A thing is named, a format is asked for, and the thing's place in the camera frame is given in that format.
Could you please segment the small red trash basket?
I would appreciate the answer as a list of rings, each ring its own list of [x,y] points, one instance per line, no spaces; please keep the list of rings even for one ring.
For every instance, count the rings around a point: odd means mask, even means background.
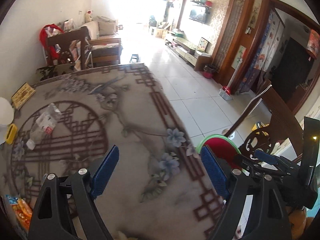
[[[214,73],[216,72],[215,68],[211,65],[205,65],[203,68],[203,77],[207,79],[212,79]]]

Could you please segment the red bin green rim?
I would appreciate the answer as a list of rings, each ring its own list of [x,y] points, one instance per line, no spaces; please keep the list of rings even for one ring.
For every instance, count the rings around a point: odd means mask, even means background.
[[[196,152],[200,153],[203,146],[209,146],[212,152],[221,159],[227,161],[231,168],[241,167],[234,161],[237,154],[241,154],[239,148],[228,137],[220,134],[212,134],[205,137],[196,147]]]

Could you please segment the carved wooden chair near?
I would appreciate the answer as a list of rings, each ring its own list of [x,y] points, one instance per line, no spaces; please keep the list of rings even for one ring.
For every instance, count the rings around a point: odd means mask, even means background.
[[[294,151],[293,162],[300,162],[303,153],[303,129],[268,79],[264,81],[259,93],[249,101],[240,118],[224,136],[230,136],[260,103],[263,103],[271,112],[270,122],[247,136],[244,143],[239,146],[240,153],[248,158],[253,157],[256,150],[271,154],[277,142],[284,145],[284,141],[288,139]]]

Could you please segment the patterned floral tablecloth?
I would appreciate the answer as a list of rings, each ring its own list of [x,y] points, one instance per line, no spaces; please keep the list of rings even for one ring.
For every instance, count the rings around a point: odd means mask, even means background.
[[[143,64],[70,73],[34,85],[18,110],[15,141],[1,146],[1,197],[35,206],[43,179],[70,176],[113,145],[120,155],[95,205],[115,239],[206,239],[223,203],[161,84]],[[62,116],[29,150],[36,119],[54,103]]]

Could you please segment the crushed clear plastic bottle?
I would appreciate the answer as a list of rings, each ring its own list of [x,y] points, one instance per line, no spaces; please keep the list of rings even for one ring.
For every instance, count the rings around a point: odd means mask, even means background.
[[[38,145],[45,136],[50,135],[60,121],[61,116],[62,113],[56,105],[50,103],[33,124],[29,133],[29,139],[26,142],[27,148],[34,150],[35,146]]]

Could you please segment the orange snack packet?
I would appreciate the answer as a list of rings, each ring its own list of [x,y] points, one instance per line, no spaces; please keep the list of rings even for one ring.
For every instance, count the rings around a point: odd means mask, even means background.
[[[25,200],[21,198],[17,198],[16,203],[17,204],[13,205],[13,210],[15,212],[16,218],[21,226],[26,231],[29,231],[33,211],[25,202]]]

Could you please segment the white mop bucket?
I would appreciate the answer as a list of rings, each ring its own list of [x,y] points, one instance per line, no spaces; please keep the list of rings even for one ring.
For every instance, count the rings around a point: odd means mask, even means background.
[[[233,100],[233,97],[230,93],[230,89],[227,86],[223,86],[222,88],[220,88],[219,96],[221,96],[221,98],[223,98],[226,101]]]

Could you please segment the blue white snack packet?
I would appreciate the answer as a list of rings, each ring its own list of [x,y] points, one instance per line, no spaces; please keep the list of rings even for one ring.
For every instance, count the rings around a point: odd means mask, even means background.
[[[10,205],[18,205],[18,198],[11,195],[5,195]]]

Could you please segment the yellow tape measure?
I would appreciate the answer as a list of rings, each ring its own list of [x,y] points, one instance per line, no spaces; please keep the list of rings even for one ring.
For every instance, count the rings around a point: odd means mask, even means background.
[[[15,140],[16,134],[17,134],[17,126],[15,124],[11,124],[8,127],[7,134],[5,136],[5,142],[8,145],[11,145]]]

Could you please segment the yellow patterned book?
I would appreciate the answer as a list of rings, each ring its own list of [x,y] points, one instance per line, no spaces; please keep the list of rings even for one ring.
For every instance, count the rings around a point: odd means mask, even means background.
[[[36,90],[26,82],[11,97],[12,105],[19,110],[35,93]]]

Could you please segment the white desk fan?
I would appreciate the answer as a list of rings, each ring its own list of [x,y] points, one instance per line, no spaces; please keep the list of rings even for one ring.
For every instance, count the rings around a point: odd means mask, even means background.
[[[0,97],[0,144],[5,143],[7,129],[14,119],[14,109],[10,102]]]

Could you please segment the low TV cabinet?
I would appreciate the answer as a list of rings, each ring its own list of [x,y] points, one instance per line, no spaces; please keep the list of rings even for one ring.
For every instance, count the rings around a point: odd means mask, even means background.
[[[188,40],[182,37],[167,33],[165,35],[165,44],[171,46],[179,57],[191,64],[195,71],[203,71],[205,65],[209,65],[212,62],[211,55],[200,52]]]

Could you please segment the small black stool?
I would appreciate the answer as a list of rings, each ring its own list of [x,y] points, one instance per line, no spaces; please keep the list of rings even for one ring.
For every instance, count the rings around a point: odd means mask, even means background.
[[[139,55],[138,54],[132,54],[131,55],[131,59],[130,59],[130,63],[138,63],[138,62],[140,62]]]

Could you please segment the red bag on chair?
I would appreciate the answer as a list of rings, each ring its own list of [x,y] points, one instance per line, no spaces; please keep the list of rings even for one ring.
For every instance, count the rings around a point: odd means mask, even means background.
[[[42,44],[44,55],[49,66],[54,64],[60,57],[60,46],[52,43],[52,37],[63,34],[64,31],[55,24],[45,25],[39,34],[39,41]]]

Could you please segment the wooden chair far end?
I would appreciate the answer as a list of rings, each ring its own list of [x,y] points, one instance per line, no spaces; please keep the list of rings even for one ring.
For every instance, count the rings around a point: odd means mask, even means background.
[[[85,49],[88,46],[87,38],[90,39],[89,31],[86,26],[82,26],[78,29],[73,29],[67,33],[56,35],[52,37],[52,43],[58,44],[60,46],[60,57],[57,60],[58,63],[66,63],[68,54],[71,59],[71,63],[76,63],[77,60],[80,61],[80,69],[86,69],[86,53]],[[80,53],[78,58],[75,60],[72,54],[72,48],[77,48],[76,44],[80,42]]]

